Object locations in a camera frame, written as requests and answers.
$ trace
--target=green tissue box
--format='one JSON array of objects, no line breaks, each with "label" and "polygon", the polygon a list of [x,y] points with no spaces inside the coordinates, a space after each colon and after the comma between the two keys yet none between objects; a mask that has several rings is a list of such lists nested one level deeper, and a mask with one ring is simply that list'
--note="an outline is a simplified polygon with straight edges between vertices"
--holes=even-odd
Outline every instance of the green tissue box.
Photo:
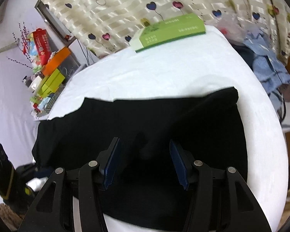
[{"label": "green tissue box", "polygon": [[49,94],[57,91],[64,79],[65,77],[60,73],[60,71],[55,69],[55,71],[48,77],[41,90],[39,90],[38,94],[42,98],[46,98]]},{"label": "green tissue box", "polygon": [[201,18],[191,13],[165,21],[160,21],[140,29],[130,40],[130,46],[136,51],[205,33],[205,25]]}]

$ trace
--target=package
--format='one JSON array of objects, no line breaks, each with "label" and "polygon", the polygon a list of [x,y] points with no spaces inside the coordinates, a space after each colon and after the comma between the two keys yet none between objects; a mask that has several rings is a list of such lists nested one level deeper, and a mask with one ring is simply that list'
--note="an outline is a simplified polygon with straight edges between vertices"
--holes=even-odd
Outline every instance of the package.
[{"label": "package", "polygon": [[33,69],[46,65],[51,55],[46,30],[39,28],[30,33],[27,41]]},{"label": "package", "polygon": [[134,34],[129,44],[136,52],[139,52],[156,45],[204,33],[203,20],[196,14],[190,13],[140,29]]},{"label": "package", "polygon": [[30,77],[25,76],[22,79],[22,82],[25,84],[25,86],[27,86],[29,88],[31,83],[32,83],[32,79]]},{"label": "package", "polygon": [[38,105],[38,109],[40,111],[43,111],[45,109],[45,106],[47,105],[47,103],[50,101],[50,97],[46,97],[44,99],[42,99],[42,101],[39,103]]},{"label": "package", "polygon": [[29,86],[33,91],[35,91],[37,88],[39,88],[40,83],[42,82],[42,78],[37,76]]}]

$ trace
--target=curtain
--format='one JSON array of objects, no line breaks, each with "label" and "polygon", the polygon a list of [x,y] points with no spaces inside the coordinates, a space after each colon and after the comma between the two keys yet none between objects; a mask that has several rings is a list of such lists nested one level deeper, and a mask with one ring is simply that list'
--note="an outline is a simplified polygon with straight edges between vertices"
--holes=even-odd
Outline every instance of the curtain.
[{"label": "curtain", "polygon": [[60,21],[98,57],[129,46],[134,33],[149,24],[187,13],[205,22],[223,13],[256,23],[277,56],[290,56],[290,8],[284,0],[42,0]]}]

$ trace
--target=white bed sheet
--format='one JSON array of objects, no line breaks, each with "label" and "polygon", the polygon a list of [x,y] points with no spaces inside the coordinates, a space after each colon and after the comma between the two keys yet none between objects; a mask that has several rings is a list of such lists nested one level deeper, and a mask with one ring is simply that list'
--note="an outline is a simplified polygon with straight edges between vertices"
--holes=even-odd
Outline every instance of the white bed sheet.
[{"label": "white bed sheet", "polygon": [[[288,188],[288,156],[281,126],[253,72],[212,26],[206,26],[205,35],[139,53],[127,48],[100,60],[73,77],[49,119],[75,111],[85,97],[114,101],[203,96],[230,86],[239,93],[237,106],[248,151],[247,183],[276,231]],[[111,217],[106,223],[110,232],[144,231]]]}]

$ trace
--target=cluttered shelf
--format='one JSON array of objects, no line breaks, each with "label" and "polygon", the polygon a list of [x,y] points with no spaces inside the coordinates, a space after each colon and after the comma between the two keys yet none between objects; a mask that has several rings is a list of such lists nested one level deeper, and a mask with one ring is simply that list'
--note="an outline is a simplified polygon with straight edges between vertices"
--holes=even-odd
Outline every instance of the cluttered shelf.
[{"label": "cluttered shelf", "polygon": [[33,75],[25,76],[23,83],[32,92],[30,103],[34,120],[47,119],[68,80],[82,68],[69,48],[52,52],[50,43],[45,29],[31,33],[22,31],[23,54],[30,60],[33,70]]}]

